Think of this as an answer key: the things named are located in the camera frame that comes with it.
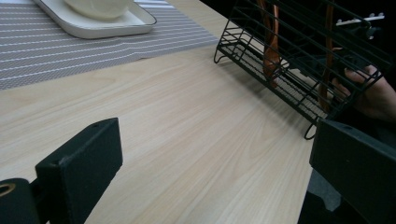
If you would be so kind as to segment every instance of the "wire drying rack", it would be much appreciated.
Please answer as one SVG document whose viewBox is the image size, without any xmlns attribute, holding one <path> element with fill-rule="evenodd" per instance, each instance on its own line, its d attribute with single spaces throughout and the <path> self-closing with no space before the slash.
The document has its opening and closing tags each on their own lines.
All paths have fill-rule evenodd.
<svg viewBox="0 0 396 224">
<path fill-rule="evenodd" d="M 214 61 L 231 59 L 313 125 L 335 119 L 394 66 L 394 58 L 378 46 L 380 30 L 370 22 L 383 15 L 363 18 L 329 0 L 309 7 L 294 0 L 262 2 L 265 6 L 260 0 L 236 2 Z M 380 72 L 363 72 L 369 64 Z M 362 81 L 346 78 L 346 67 L 361 71 Z M 334 78 L 350 94 L 334 86 Z"/>
</svg>

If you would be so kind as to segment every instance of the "black wire rack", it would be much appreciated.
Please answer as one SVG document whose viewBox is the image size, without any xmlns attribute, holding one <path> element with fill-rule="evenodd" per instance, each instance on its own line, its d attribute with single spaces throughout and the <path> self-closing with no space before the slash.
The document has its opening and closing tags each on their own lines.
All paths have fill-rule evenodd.
<svg viewBox="0 0 396 224">
<path fill-rule="evenodd" d="M 373 25 L 384 15 L 363 18 L 329 0 L 315 6 L 259 2 L 236 2 L 214 61 L 231 59 L 313 125 L 335 119 L 394 66 L 394 57 L 379 47 L 380 27 Z M 370 64 L 379 72 L 364 72 Z M 346 78 L 345 68 L 360 71 L 362 81 Z M 350 94 L 334 86 L 334 78 Z"/>
</svg>

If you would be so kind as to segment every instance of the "black device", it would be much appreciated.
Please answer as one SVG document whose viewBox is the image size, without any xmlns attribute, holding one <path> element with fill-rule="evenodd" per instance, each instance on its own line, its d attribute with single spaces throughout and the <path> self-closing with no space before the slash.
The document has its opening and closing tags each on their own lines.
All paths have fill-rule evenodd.
<svg viewBox="0 0 396 224">
<path fill-rule="evenodd" d="M 32 183 L 0 182 L 0 223 L 82 224 L 121 166 L 118 119 L 96 122 L 39 162 Z"/>
<path fill-rule="evenodd" d="M 396 223 L 394 147 L 344 123 L 323 119 L 310 163 L 368 223 Z"/>
</svg>

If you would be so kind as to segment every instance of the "white dish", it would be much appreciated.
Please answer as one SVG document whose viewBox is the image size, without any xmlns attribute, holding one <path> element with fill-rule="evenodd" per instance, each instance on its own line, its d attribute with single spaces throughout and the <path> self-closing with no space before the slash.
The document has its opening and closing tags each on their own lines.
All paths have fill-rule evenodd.
<svg viewBox="0 0 396 224">
<path fill-rule="evenodd" d="M 34 0 L 67 33 L 80 38 L 94 39 L 118 35 L 148 33 L 157 20 L 131 0 L 129 10 L 111 21 L 99 21 L 80 15 L 64 0 Z"/>
</svg>

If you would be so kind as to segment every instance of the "black bracket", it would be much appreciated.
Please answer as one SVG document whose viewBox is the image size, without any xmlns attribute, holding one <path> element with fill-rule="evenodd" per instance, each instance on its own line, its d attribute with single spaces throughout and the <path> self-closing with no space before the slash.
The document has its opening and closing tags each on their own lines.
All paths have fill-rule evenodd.
<svg viewBox="0 0 396 224">
<path fill-rule="evenodd" d="M 39 162 L 32 183 L 0 181 L 0 223 L 82 224 L 121 166 L 118 119 L 96 122 Z"/>
</svg>

